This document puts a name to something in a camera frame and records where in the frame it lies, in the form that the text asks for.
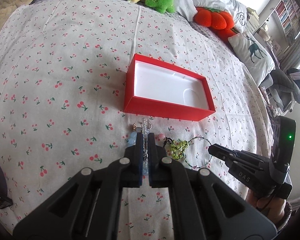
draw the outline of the dark sleeve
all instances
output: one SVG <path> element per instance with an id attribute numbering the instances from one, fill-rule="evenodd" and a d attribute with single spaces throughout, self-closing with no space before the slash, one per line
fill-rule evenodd
<path id="1" fill-rule="evenodd" d="M 288 223 L 291 213 L 292 213 L 292 206 L 290 205 L 289 202 L 286 202 L 286 206 L 284 208 L 284 216 L 275 225 L 278 231 L 280 231 L 282 228 L 284 228 L 284 226 Z"/>

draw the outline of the pink bead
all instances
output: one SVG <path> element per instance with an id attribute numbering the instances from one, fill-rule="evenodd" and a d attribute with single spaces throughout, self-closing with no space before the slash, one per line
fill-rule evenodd
<path id="1" fill-rule="evenodd" d="M 160 139 L 160 140 L 164 140 L 165 137 L 166 137 L 166 136 L 165 136 L 163 133 L 159 134 L 159 139 Z"/>

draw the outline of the deer print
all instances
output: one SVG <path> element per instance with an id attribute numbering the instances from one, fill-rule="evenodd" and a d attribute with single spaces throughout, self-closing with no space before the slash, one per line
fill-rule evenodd
<path id="1" fill-rule="evenodd" d="M 253 44 L 249 47 L 249 51 L 250 51 L 250 53 L 251 53 L 250 59 L 251 59 L 252 63 L 254 63 L 254 61 L 252 60 L 252 55 L 255 55 L 258 59 L 261 59 L 261 57 L 263 57 L 262 53 L 263 53 L 263 54 L 265 54 L 265 53 L 259 48 L 259 46 L 256 44 L 256 42 L 254 41 L 254 39 L 250 38 L 249 36 L 246 36 L 246 38 L 247 38 L 247 40 L 253 42 Z M 256 51 L 257 51 L 257 50 L 259 51 L 261 57 L 258 57 L 258 56 L 256 55 Z"/>

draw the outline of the bookshelf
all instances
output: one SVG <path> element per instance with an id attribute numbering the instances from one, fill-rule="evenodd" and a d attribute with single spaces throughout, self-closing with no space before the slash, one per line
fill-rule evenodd
<path id="1" fill-rule="evenodd" d="M 300 32 L 300 8 L 295 0 L 281 0 L 275 8 L 275 13 L 281 23 L 287 42 L 291 46 Z"/>

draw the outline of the red plush toy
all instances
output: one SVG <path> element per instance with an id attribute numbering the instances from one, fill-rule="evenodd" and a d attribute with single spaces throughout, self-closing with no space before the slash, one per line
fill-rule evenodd
<path id="1" fill-rule="evenodd" d="M 214 9 L 196 7 L 198 13 L 194 16 L 194 22 L 210 27 L 211 30 L 226 44 L 228 38 L 236 35 L 231 29 L 234 27 L 233 17 L 230 13 Z"/>

